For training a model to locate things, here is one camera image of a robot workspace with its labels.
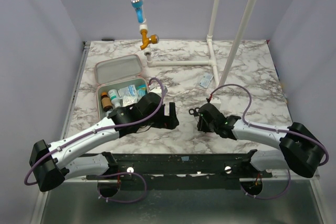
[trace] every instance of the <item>faucet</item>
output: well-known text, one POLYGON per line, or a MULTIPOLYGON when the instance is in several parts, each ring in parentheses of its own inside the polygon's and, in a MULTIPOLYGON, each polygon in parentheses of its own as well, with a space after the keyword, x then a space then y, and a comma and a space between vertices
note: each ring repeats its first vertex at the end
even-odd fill
POLYGON ((141 50, 144 50, 150 43, 152 43, 152 44, 159 43, 158 35, 154 34, 154 35, 151 35, 150 37, 147 37, 147 30, 146 29, 142 29, 140 31, 140 33, 142 35, 142 45, 140 46, 141 50))
POLYGON ((142 45, 140 46, 140 49, 144 50, 150 43, 157 44, 159 42, 159 37, 156 34, 147 37, 148 31, 145 29, 147 28, 145 23, 146 19, 143 17, 144 15, 142 13, 143 0, 131 0, 131 4, 137 13, 138 22, 140 24, 143 23, 143 29, 141 29, 142 25, 140 25, 140 34, 142 35, 142 45))

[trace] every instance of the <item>blue faucet handle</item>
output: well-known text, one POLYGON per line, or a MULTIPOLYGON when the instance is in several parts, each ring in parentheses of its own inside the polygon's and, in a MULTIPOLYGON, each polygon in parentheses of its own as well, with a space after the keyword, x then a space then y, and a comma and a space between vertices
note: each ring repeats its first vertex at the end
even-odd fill
POLYGON ((143 1, 142 0, 131 0, 132 6, 137 9, 141 8, 143 1))
POLYGON ((135 9, 135 12, 137 13, 138 22, 139 23, 143 23, 142 9, 141 8, 137 8, 137 9, 135 9))
POLYGON ((143 1, 142 0, 131 0, 131 4, 133 8, 135 9, 135 12, 137 13, 138 22, 143 23, 142 8, 141 8, 141 6, 143 5, 143 1))

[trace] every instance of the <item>metal floor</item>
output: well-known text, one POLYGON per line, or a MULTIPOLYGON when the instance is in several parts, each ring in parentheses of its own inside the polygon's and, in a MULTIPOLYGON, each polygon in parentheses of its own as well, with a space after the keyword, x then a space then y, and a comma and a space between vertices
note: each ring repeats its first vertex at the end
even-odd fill
MULTIPOLYGON (((279 193, 286 181, 264 181, 262 196, 279 193)), ((133 199, 140 192, 121 191, 116 197, 133 199)), ((255 200, 242 191, 150 191, 135 204, 98 199, 97 184, 63 183, 48 194, 43 224, 54 223, 323 223, 308 180, 294 180, 289 192, 276 200, 255 200)))

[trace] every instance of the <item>small card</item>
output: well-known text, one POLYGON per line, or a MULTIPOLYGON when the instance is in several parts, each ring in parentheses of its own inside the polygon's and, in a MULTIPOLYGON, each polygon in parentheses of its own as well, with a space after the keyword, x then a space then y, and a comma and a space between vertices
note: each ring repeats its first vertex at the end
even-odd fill
POLYGON ((206 73, 203 75, 201 81, 200 81, 200 86, 207 89, 210 85, 210 82, 212 81, 214 75, 211 73, 206 73))

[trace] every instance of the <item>white pvc pipe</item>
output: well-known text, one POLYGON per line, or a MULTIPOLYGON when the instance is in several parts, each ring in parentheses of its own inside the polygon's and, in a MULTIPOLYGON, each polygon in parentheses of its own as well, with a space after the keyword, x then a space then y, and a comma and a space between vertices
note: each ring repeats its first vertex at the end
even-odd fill
POLYGON ((214 6, 212 8, 210 27, 209 27, 209 32, 208 32, 208 35, 207 35, 207 39, 211 39, 212 38, 212 34, 214 32, 218 5, 219 5, 219 0, 214 0, 214 6))
POLYGON ((153 67, 155 66, 196 66, 196 65, 211 66, 212 61, 210 60, 153 61, 151 65, 153 67))
POLYGON ((206 36, 206 42, 208 43, 209 46, 209 53, 210 53, 210 58, 212 61, 212 69, 214 73, 214 80, 216 83, 216 86, 219 84, 219 77, 218 77, 218 69, 217 69, 217 60, 215 57, 215 52, 212 44, 212 35, 214 32, 214 27, 215 27, 215 22, 216 22, 216 16, 217 16, 217 11, 218 11, 218 6, 219 6, 219 0, 214 0, 214 5, 212 8, 212 14, 211 14, 211 20, 210 20, 210 26, 209 26, 209 33, 206 36))
POLYGON ((212 39, 208 39, 207 41, 208 41, 208 46, 209 46, 210 58, 212 60, 212 70, 214 72, 214 80, 215 80, 215 84, 217 87, 219 85, 217 60, 216 60, 214 48, 212 45, 212 39))
POLYGON ((242 19, 240 21, 238 32, 237 32, 235 40, 233 41, 233 44, 232 44, 232 47, 231 47, 229 56, 227 58, 226 65, 225 65, 222 77, 221 77, 221 80, 219 82, 219 85, 223 85, 225 83, 225 81, 226 81, 226 78, 227 78, 227 76, 229 74, 229 71, 230 71, 230 68, 232 66, 233 60, 235 59, 235 56, 236 56, 236 53, 237 53, 240 41, 242 40, 243 34, 244 34, 245 30, 246 30, 248 21, 249 21, 249 19, 251 17, 251 14, 252 14, 252 11, 253 11, 253 8, 254 8, 256 2, 257 2, 257 0, 248 0, 247 1, 243 17, 242 17, 242 19))
MULTIPOLYGON (((147 28, 147 20, 145 17, 145 12, 143 10, 143 6, 142 6, 142 17, 143 17, 143 23, 141 23, 139 25, 139 31, 141 31, 141 29, 145 28, 146 30, 148 30, 147 28)), ((153 66, 152 65, 152 53, 151 53, 151 45, 148 45, 145 50, 143 51, 143 54, 147 57, 147 65, 149 67, 153 66)))

